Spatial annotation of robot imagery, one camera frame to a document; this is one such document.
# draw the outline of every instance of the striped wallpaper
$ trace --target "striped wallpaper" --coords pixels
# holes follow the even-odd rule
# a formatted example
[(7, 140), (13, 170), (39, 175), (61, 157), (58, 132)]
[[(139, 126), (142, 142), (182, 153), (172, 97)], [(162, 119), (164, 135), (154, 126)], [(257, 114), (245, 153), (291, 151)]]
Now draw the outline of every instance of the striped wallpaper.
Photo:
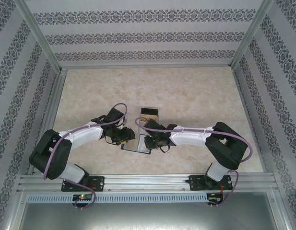
[(0, 228), (41, 130), (56, 72), (12, 0), (0, 0)]
[(229, 64), (262, 0), (28, 0), (63, 67)]
[(296, 229), (296, 0), (274, 1), (234, 72)]

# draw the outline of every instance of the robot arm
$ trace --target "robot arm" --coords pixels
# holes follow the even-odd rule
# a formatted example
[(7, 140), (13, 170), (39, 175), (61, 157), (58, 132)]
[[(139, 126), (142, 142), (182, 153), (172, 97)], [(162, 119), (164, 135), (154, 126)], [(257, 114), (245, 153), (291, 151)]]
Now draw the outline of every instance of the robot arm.
[[(165, 128), (152, 119), (150, 119), (144, 127), (150, 129), (172, 130), (171, 132), (154, 132), (146, 130), (150, 137), (145, 137), (145, 145), (146, 148), (150, 150), (176, 145), (206, 146), (216, 158), (216, 162), (211, 164), (205, 174), (205, 182), (210, 186), (214, 186), (221, 181), (223, 176), (229, 170), (236, 170), (247, 149), (247, 145), (243, 141), (233, 137), (207, 132), (190, 131), (192, 129), (196, 130), (197, 128), (185, 128), (177, 125), (168, 125), (168, 127)], [(241, 137), (222, 122), (218, 122), (213, 127), (201, 129), (205, 131), (224, 132)]]
[(53, 180), (59, 177), (86, 185), (89, 179), (89, 173), (76, 164), (67, 163), (70, 152), (87, 142), (106, 137), (111, 138), (114, 145), (123, 144), (128, 140), (135, 139), (133, 130), (122, 127), (124, 119), (120, 122), (106, 125), (106, 123), (116, 121), (122, 116), (122, 112), (112, 108), (108, 115), (91, 120), (85, 126), (75, 129), (77, 131), (55, 132), (53, 129), (50, 129), (44, 133), (38, 142), (29, 158), (29, 162), (44, 173), (55, 144), (69, 133), (69, 135), (61, 140), (56, 149), (47, 172), (47, 178)]

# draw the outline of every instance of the marble floor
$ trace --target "marble floor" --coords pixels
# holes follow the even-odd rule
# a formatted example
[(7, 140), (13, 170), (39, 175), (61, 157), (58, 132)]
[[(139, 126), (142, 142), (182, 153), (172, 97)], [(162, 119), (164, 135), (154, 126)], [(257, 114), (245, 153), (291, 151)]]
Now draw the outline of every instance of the marble floor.
[[(252, 158), (238, 171), (262, 172), (230, 67), (69, 70), (54, 130), (85, 125), (119, 102), (128, 105), (127, 127), (135, 132), (134, 119), (141, 107), (158, 108), (164, 126), (200, 128), (225, 122), (254, 148)], [(204, 173), (213, 161), (206, 147), (177, 146), (167, 153), (153, 150), (146, 155), (121, 150), (104, 139), (75, 149), (69, 157), (69, 163), (90, 174)]]

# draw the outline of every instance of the wire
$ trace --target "wire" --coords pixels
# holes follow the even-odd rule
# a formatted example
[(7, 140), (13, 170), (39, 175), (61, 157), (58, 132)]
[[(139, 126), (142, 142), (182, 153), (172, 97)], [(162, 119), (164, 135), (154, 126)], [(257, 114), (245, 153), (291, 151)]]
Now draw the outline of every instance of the wire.
[(68, 183), (70, 183), (70, 184), (74, 184), (74, 185), (76, 185), (76, 186), (79, 186), (79, 187), (82, 187), (82, 188), (88, 189), (89, 191), (91, 191), (91, 195), (94, 196), (93, 201), (92, 201), (91, 203), (89, 203), (88, 205), (84, 206), (84, 207), (78, 207), (78, 206), (76, 206), (77, 202), (79, 201), (79, 199), (77, 199), (77, 200), (75, 201), (75, 203), (74, 203), (75, 209), (83, 210), (83, 209), (86, 209), (86, 208), (88, 208), (88, 207), (90, 207), (91, 205), (94, 204), (94, 202), (96, 201), (96, 194), (95, 194), (95, 192), (94, 192), (94, 190), (93, 190), (92, 188), (89, 188), (89, 187), (87, 187), (87, 186), (85, 186), (85, 185), (78, 184), (78, 183), (76, 183), (76, 182), (69, 181), (69, 180), (66, 180), (66, 179), (65, 179), (65, 181), (68, 182)]
[(168, 149), (167, 149), (167, 151), (164, 151), (164, 150), (162, 149), (162, 147), (159, 147), (159, 149), (160, 149), (163, 153), (166, 153), (166, 152), (168, 152), (168, 151), (170, 150), (170, 145), (168, 145)]
[(124, 121), (125, 121), (125, 117), (123, 118), (123, 121), (122, 121), (122, 123), (120, 125), (115, 125), (115, 126), (120, 127), (121, 125), (123, 125)]
[(236, 170), (230, 170), (229, 172), (235, 172), (236, 173), (236, 181), (235, 181), (235, 183), (233, 185), (233, 188), (232, 188), (231, 192), (228, 194), (228, 196), (225, 198), (225, 200), (223, 200), (222, 203), (220, 203), (218, 206), (223, 205), (224, 202), (226, 202), (230, 198), (230, 196), (233, 194), (233, 192), (234, 192), (234, 190), (236, 188), (236, 185), (238, 183), (238, 172)]
[(135, 119), (135, 124), (144, 129), (144, 130), (148, 130), (148, 131), (152, 131), (152, 132), (163, 132), (163, 133), (170, 133), (170, 132), (200, 132), (200, 133), (212, 133), (212, 134), (219, 134), (219, 135), (225, 135), (225, 136), (228, 136), (228, 137), (232, 137), (232, 138), (236, 138), (236, 139), (239, 139), (241, 141), (243, 141), (249, 148), (249, 155), (241, 160), (241, 163), (242, 162), (245, 162), (247, 160), (250, 159), (250, 157), (252, 156), (252, 153), (253, 153), (253, 149), (252, 149), (252, 146), (250, 145), (250, 143), (248, 141), (246, 141), (245, 139), (243, 139), (242, 137), (240, 136), (237, 136), (237, 135), (234, 135), (234, 134), (231, 134), (231, 133), (225, 133), (225, 132), (219, 132), (219, 131), (213, 131), (213, 130), (205, 130), (205, 129), (152, 129), (152, 128), (146, 128), (144, 127), (144, 125), (140, 125), (137, 121), (138, 120), (141, 120), (141, 119), (145, 119), (146, 121), (148, 121), (147, 118), (145, 117), (137, 117)]
[(72, 133), (75, 133), (75, 132), (77, 132), (77, 131), (79, 131), (79, 130), (82, 130), (82, 129), (85, 129), (85, 128), (98, 127), (98, 126), (112, 125), (112, 124), (117, 123), (118, 121), (122, 120), (122, 119), (126, 116), (126, 114), (127, 114), (127, 112), (128, 112), (128, 107), (127, 107), (127, 105), (124, 104), (124, 103), (118, 103), (118, 104), (115, 104), (113, 108), (117, 107), (117, 106), (120, 105), (120, 104), (123, 105), (123, 106), (125, 107), (125, 112), (124, 112), (124, 115), (123, 115), (121, 118), (117, 119), (116, 121), (107, 122), (107, 123), (102, 123), (102, 124), (93, 124), (93, 125), (90, 125), (90, 126), (82, 126), (82, 127), (76, 128), (76, 129), (74, 129), (74, 130), (68, 132), (67, 134), (63, 135), (63, 136), (62, 136), (62, 137), (56, 142), (56, 144), (55, 144), (55, 146), (54, 146), (54, 148), (53, 148), (53, 150), (52, 150), (52, 152), (51, 152), (51, 155), (50, 155), (50, 157), (49, 157), (49, 159), (48, 159), (48, 161), (47, 161), (47, 165), (46, 165), (46, 168), (45, 168), (44, 173), (43, 173), (43, 179), (45, 180), (45, 179), (47, 178), (47, 172), (48, 172), (48, 169), (50, 168), (50, 165), (51, 165), (52, 159), (53, 159), (53, 157), (54, 157), (54, 154), (55, 154), (55, 152), (56, 152), (56, 150), (57, 150), (59, 144), (62, 142), (62, 140), (64, 140), (68, 135), (70, 135), (70, 134), (72, 134)]
[(89, 184), (91, 184), (93, 187), (96, 187), (95, 183), (90, 182)]
[(106, 140), (106, 136), (105, 136), (105, 142), (106, 142), (107, 144), (110, 144), (110, 145), (117, 145), (117, 144), (113, 144), (113, 143), (108, 142), (108, 141)]

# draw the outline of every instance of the ventilated metal strip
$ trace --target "ventilated metal strip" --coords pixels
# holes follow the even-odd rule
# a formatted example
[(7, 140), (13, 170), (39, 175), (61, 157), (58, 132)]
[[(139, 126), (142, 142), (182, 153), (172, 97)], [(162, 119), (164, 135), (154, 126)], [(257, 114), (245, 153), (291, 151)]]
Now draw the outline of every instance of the ventilated metal strip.
[[(72, 203), (72, 194), (36, 194), (29, 195), (29, 204), (69, 204)], [(206, 193), (187, 194), (97, 194), (96, 203), (192, 203), (208, 202)]]

